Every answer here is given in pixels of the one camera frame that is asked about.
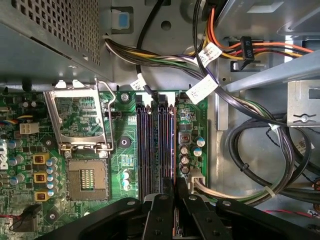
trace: green circuit board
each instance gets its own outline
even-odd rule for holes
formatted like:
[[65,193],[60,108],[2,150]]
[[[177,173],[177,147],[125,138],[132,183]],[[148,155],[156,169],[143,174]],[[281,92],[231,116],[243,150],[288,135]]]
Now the green circuit board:
[[[21,164],[9,165],[8,169],[0,170],[0,215],[18,216],[27,206],[35,203],[41,204],[41,210],[38,212],[32,227],[23,225],[12,231],[9,228],[14,223],[13,219],[9,217],[0,218],[0,240],[35,239],[119,199],[139,197],[136,93],[134,91],[128,92],[129,100],[126,102],[121,99],[122,93],[116,92],[116,101],[112,106],[115,150],[108,159],[99,159],[98,155],[91,150],[77,151],[72,159],[67,159],[64,155],[59,154],[43,93],[0,95],[0,108],[3,108],[3,111],[0,111],[0,139],[7,142],[18,140],[21,146],[8,149],[7,157],[22,156],[23,158]],[[178,132],[190,134],[190,143],[188,144],[190,147],[188,153],[190,163],[188,167],[200,168],[203,175],[207,176],[207,144],[202,148],[201,157],[193,156],[191,148],[195,145],[196,137],[201,136],[207,139],[208,102],[205,99],[198,105],[194,105],[190,100],[180,98],[180,91],[175,93],[177,107],[176,134],[177,136]],[[106,106],[111,98],[109,92],[100,93],[103,115],[105,115]],[[55,103],[59,116],[63,119],[60,130],[65,136],[92,137],[102,133],[102,128],[96,121],[95,103],[91,97],[62,98],[56,99]],[[106,136],[110,141],[109,119],[107,117],[103,119]],[[38,132],[35,134],[20,134],[20,123],[39,123]],[[130,140],[129,146],[121,145],[123,137]],[[180,169],[179,149],[177,151],[176,173],[178,176],[184,176]],[[36,201],[35,194],[47,191],[47,181],[35,182],[35,174],[46,172],[48,167],[45,164],[34,164],[34,156],[47,156],[46,154],[50,158],[55,157],[57,159],[55,164],[58,175],[55,189],[58,189],[58,191],[48,200],[39,202]],[[88,169],[98,169],[100,166],[104,168],[103,179],[98,179],[95,176],[93,180],[89,179],[85,182],[85,187],[88,189],[84,190],[89,190],[88,192],[91,195],[82,195],[73,188],[72,176],[75,171],[72,168],[77,168],[76,162],[83,163],[83,166],[88,165]],[[126,181],[124,180],[124,173],[127,175]],[[17,185],[10,184],[10,178],[17,175],[23,175],[24,180]],[[105,189],[99,189],[100,192],[95,191],[94,193],[92,191],[94,189],[93,185],[97,185],[98,181],[105,184]]]

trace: power connector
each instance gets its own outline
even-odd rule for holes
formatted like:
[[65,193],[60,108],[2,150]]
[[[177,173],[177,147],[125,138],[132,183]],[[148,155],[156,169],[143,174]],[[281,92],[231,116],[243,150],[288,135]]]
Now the power connector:
[[198,180],[203,184],[206,182],[206,177],[202,175],[200,169],[198,168],[191,169],[187,177],[187,186],[190,194],[194,194],[197,192],[195,191],[195,180]]
[[20,123],[20,134],[37,134],[39,133],[39,123]]

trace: ventilation grille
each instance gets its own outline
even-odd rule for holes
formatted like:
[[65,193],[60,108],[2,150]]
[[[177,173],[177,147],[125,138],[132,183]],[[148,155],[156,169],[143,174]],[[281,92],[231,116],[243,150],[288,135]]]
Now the ventilation grille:
[[98,0],[11,0],[21,14],[100,65]]

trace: ram slot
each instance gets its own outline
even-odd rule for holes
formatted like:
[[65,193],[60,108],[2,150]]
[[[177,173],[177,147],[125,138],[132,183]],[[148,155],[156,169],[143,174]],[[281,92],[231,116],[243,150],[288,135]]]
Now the ram slot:
[[176,166],[177,166],[177,108],[172,108],[173,116],[171,118],[171,175],[173,184],[176,185]]
[[137,123],[137,153],[138,153],[138,191],[139,199],[152,193],[153,170],[152,159],[154,155],[153,119],[151,110],[142,104],[136,105]]
[[[172,177],[172,121],[173,117],[165,96],[159,95],[158,105],[158,164],[159,176]],[[159,181],[159,189],[162,191],[162,181]]]

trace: cable label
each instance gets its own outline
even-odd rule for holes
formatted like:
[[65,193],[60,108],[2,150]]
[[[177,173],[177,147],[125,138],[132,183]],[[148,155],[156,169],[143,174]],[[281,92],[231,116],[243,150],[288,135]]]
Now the cable label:
[[[304,154],[306,152],[306,141],[304,138],[301,139],[301,141],[299,141],[297,144],[295,144],[296,149],[298,149],[298,151],[301,154]],[[312,144],[311,142],[311,149],[315,149],[315,146]]]
[[204,79],[190,88],[186,94],[193,104],[198,104],[201,100],[209,96],[217,87],[218,84],[208,74]]
[[[214,43],[210,42],[201,52],[199,52],[199,57],[203,66],[206,68],[209,63],[217,59],[222,54],[220,48],[218,48]],[[193,60],[194,63],[198,64],[197,58]]]
[[141,73],[138,74],[138,79],[130,84],[132,89],[136,91],[143,91],[145,85],[147,85],[147,83]]

